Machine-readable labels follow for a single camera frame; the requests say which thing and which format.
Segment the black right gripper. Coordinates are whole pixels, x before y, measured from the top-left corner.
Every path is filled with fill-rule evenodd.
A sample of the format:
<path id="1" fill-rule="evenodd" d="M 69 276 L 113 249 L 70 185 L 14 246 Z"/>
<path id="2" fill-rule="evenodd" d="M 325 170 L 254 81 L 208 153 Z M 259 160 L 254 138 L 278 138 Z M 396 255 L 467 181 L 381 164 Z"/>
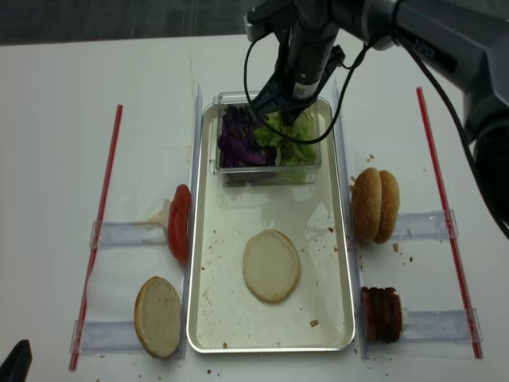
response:
<path id="1" fill-rule="evenodd" d="M 338 32 L 332 23 L 311 26 L 296 17 L 280 45 L 276 73 L 251 100 L 252 111 L 259 116 L 280 111 L 282 122 L 293 125 L 320 91 Z"/>

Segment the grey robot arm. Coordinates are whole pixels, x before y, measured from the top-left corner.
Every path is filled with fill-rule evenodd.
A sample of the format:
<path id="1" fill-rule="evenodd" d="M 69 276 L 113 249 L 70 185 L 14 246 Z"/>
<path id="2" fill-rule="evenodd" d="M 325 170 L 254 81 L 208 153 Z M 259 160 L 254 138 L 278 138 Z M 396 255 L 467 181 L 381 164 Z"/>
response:
<path id="1" fill-rule="evenodd" d="M 443 1 L 267 1 L 244 18 L 251 44 L 278 39 L 274 74 L 248 103 L 256 116 L 293 122 L 344 54 L 340 30 L 365 49 L 402 46 L 426 77 L 439 72 L 464 93 L 454 123 L 484 203 L 508 230 L 508 24 Z"/>

